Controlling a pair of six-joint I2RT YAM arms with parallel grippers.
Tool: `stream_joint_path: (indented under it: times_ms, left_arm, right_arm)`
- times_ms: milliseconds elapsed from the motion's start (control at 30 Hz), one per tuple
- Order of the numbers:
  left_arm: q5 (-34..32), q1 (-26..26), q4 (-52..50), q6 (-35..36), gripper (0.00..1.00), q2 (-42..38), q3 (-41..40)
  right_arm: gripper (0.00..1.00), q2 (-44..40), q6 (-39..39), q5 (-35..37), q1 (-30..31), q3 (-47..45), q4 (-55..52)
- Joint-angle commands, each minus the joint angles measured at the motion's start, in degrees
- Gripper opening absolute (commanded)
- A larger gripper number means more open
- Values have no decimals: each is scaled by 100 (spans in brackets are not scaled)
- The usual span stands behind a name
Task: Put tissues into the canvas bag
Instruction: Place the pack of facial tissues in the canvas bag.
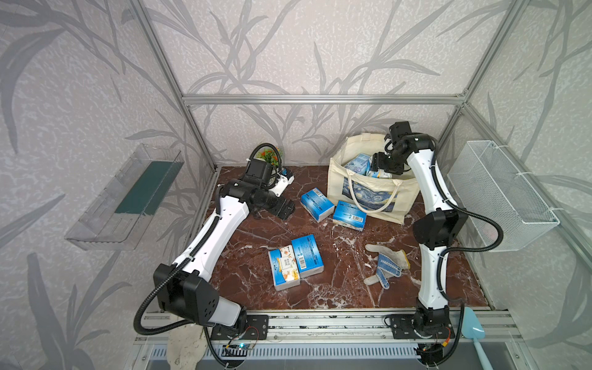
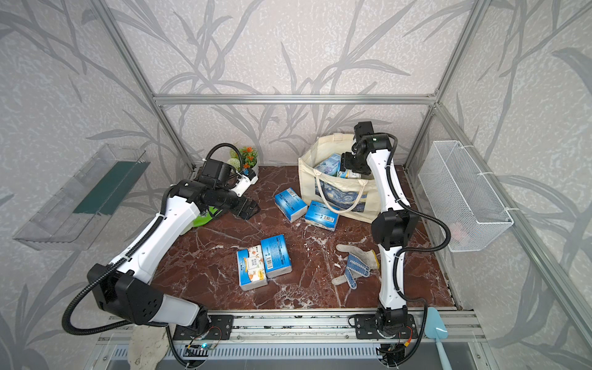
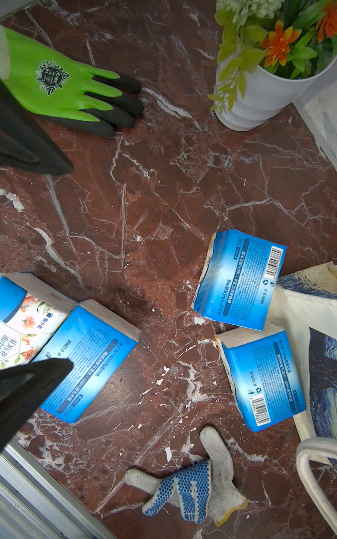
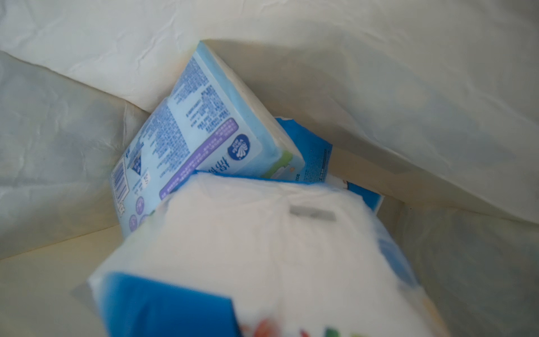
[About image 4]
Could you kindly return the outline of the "blue white tissue pack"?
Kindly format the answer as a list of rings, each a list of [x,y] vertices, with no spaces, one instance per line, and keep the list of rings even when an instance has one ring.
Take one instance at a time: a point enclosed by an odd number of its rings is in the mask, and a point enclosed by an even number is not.
[[[377,213],[384,197],[376,192],[362,188],[329,173],[333,146],[315,135],[293,119],[277,118],[280,126],[294,142],[305,162],[304,167],[295,175],[299,183],[327,183],[337,188],[349,190],[362,197],[365,204]]]

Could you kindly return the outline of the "light blue wipes pack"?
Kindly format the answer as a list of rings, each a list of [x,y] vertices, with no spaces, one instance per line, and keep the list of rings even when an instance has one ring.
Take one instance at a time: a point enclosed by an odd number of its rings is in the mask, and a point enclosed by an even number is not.
[[[123,236],[195,171],[294,181],[300,150],[239,76],[199,43],[112,170]]]

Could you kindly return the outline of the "orange floral tissue pack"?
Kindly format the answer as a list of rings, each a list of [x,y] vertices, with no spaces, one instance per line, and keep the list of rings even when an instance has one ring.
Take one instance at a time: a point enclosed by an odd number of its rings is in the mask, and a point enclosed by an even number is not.
[[[90,276],[110,336],[447,336],[363,199],[197,173]]]

